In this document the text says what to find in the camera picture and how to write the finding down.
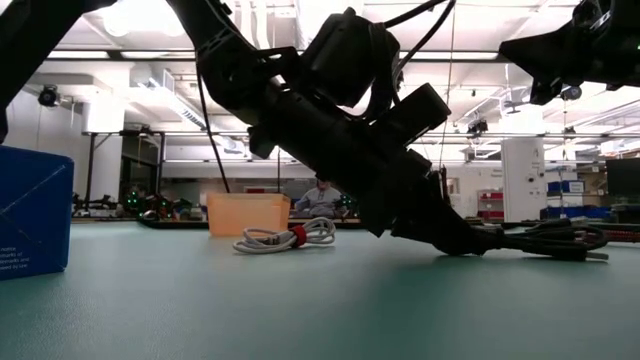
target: workbench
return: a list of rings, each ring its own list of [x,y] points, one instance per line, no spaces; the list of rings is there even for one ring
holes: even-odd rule
[[[341,231],[242,255],[202,230],[74,225],[67,271],[0,282],[0,359],[639,359],[640,248],[442,256]]]

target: person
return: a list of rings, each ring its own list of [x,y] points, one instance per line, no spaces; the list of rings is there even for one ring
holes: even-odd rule
[[[308,210],[311,217],[336,217],[335,202],[340,200],[340,192],[331,187],[328,181],[318,180],[316,187],[307,191],[296,203],[296,211],[302,213]]]

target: coiled white cable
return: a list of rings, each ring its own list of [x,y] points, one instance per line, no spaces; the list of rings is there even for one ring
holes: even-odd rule
[[[335,241],[336,226],[333,221],[327,218],[315,218],[301,226],[306,234],[306,241],[303,241],[302,244],[299,244],[300,239],[296,234],[296,231],[302,229],[297,228],[295,231],[292,229],[281,233],[265,229],[244,229],[244,240],[235,242],[233,248],[246,254],[273,254],[305,243],[329,245]],[[253,236],[252,234],[265,234],[266,236]]]

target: red cable tie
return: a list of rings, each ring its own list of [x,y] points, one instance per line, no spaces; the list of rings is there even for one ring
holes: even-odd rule
[[[296,236],[296,242],[291,245],[292,248],[299,248],[307,243],[307,230],[302,225],[296,225],[289,229]]]

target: translucent orange container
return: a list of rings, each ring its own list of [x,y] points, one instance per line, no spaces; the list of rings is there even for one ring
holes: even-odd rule
[[[282,194],[207,194],[211,236],[241,236],[245,228],[284,231],[291,199]]]

